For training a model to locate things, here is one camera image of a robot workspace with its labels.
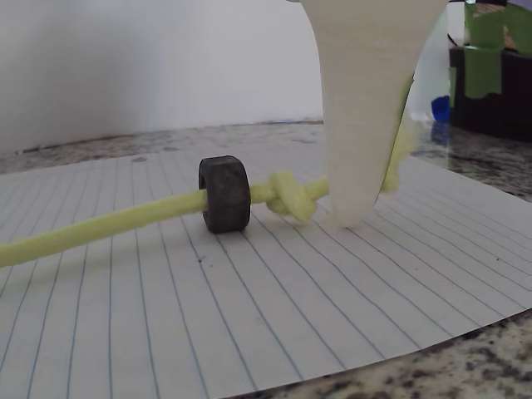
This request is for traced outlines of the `white gripper finger green tape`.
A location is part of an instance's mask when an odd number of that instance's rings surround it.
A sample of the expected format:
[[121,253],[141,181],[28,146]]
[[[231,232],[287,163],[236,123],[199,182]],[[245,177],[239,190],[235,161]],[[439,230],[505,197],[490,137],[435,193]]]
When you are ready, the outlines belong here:
[[317,43],[332,214],[354,227],[373,209],[405,95],[445,1],[304,1]]

